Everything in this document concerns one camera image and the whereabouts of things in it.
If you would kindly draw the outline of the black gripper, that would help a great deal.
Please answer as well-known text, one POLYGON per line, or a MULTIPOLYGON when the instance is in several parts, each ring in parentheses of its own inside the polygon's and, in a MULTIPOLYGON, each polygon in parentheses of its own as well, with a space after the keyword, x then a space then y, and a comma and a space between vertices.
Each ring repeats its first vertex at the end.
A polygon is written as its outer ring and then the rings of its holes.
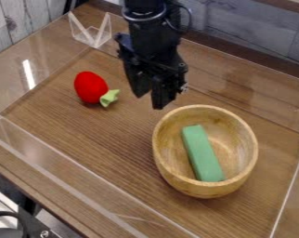
POLYGON ((152 108, 163 110, 186 88, 188 69, 178 46, 184 34, 180 12, 124 12, 129 32, 117 33, 119 57, 124 62, 132 93, 141 98, 151 90, 152 108))

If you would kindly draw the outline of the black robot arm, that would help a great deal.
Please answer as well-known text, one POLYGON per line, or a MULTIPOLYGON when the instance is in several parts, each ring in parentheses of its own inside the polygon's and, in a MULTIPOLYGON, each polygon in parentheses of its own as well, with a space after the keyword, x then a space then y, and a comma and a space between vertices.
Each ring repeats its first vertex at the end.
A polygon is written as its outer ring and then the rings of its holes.
POLYGON ((124 0, 128 33, 117 33, 117 56, 137 98, 151 93, 152 108, 163 110, 187 90, 188 66, 179 54, 191 27, 191 10, 178 0, 124 0))

